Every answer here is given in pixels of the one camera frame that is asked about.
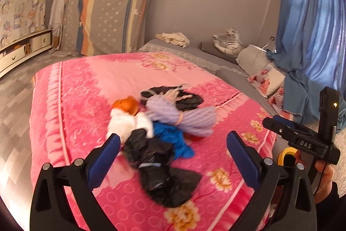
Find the person's right hand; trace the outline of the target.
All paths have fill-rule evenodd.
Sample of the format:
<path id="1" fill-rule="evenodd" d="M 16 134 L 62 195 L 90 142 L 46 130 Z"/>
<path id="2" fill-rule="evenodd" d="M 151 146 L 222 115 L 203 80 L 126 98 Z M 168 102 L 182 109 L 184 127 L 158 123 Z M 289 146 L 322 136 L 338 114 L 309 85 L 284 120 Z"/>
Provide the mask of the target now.
<path id="1" fill-rule="evenodd" d="M 323 160 L 318 160 L 315 168 L 321 173 L 321 182 L 319 188 L 314 194 L 315 204 L 323 202 L 324 199 L 330 194 L 333 187 L 334 168 L 332 165 L 327 164 Z"/>

